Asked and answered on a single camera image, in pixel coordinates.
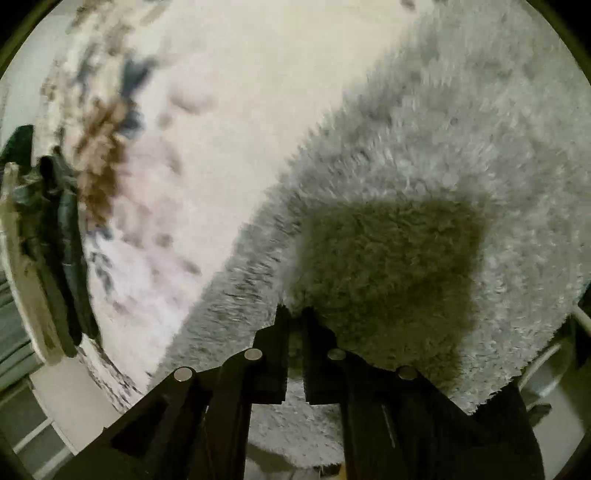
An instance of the gray rug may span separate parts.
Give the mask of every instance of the gray rug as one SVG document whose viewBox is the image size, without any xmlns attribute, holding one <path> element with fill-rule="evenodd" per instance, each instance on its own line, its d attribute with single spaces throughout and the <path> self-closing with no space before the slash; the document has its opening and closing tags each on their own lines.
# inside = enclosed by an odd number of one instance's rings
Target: gray rug
<svg viewBox="0 0 591 480">
<path fill-rule="evenodd" d="M 278 301 L 414 364 L 472 412 L 544 347 L 589 272 L 591 88 L 521 0 L 449 0 L 310 134 L 161 364 L 207 369 Z M 250 442 L 343 459 L 336 407 L 256 406 Z"/>
</svg>

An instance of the pile of clothes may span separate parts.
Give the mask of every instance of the pile of clothes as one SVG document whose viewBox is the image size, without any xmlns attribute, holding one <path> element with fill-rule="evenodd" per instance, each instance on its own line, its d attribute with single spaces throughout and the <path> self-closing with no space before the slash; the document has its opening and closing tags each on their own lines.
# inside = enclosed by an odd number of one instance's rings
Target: pile of clothes
<svg viewBox="0 0 591 480">
<path fill-rule="evenodd" d="M 0 155 L 0 255 L 37 355 L 74 357 L 99 336 L 87 289 L 76 178 L 59 148 L 31 165 L 33 126 L 17 128 Z"/>
</svg>

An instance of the fluffy rug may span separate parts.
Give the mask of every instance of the fluffy rug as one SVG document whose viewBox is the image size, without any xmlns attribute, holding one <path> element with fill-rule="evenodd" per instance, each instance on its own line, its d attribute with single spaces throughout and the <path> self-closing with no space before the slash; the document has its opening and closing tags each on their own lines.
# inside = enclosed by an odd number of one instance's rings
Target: fluffy rug
<svg viewBox="0 0 591 480">
<path fill-rule="evenodd" d="M 279 301 L 414 364 L 472 412 L 562 324 L 589 272 L 591 89 L 521 0 L 449 0 L 302 144 L 156 379 L 246 348 Z M 250 442 L 343 459 L 336 407 L 254 408 Z"/>
</svg>

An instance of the floor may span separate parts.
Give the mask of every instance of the floor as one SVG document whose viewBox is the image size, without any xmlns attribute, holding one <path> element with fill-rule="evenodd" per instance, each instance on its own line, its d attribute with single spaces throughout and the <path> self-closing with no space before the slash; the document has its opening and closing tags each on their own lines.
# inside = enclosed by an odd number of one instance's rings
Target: floor
<svg viewBox="0 0 591 480">
<path fill-rule="evenodd" d="M 81 3 L 82 0 L 63 0 L 29 36 L 0 79 L 0 144 L 4 144 L 15 127 L 35 121 L 39 88 L 54 56 L 65 46 L 63 32 Z M 43 367 L 31 380 L 45 408 L 77 451 L 118 418 L 76 359 Z M 591 362 L 580 369 L 572 365 L 546 401 L 553 409 L 534 431 L 546 476 L 551 479 L 591 426 Z"/>
</svg>

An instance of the silver screw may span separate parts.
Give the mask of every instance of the silver screw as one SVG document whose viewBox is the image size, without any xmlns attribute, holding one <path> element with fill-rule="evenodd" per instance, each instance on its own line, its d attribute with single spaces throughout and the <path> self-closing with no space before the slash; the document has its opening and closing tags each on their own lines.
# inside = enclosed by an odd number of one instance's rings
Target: silver screw
<svg viewBox="0 0 591 480">
<path fill-rule="evenodd" d="M 397 370 L 398 376 L 402 380 L 415 380 L 418 377 L 418 372 L 410 365 L 404 365 Z"/>
<path fill-rule="evenodd" d="M 254 362 L 262 358 L 262 352 L 258 348 L 249 348 L 246 352 L 244 352 L 244 358 Z"/>
<path fill-rule="evenodd" d="M 177 382 L 186 382 L 193 376 L 193 371 L 188 367 L 177 368 L 174 371 L 174 379 Z"/>
<path fill-rule="evenodd" d="M 333 348 L 332 350 L 329 350 L 328 353 L 328 357 L 331 360 L 334 360 L 335 362 L 340 362 L 341 360 L 344 360 L 346 356 L 347 353 L 344 350 L 341 350 L 340 348 Z"/>
</svg>

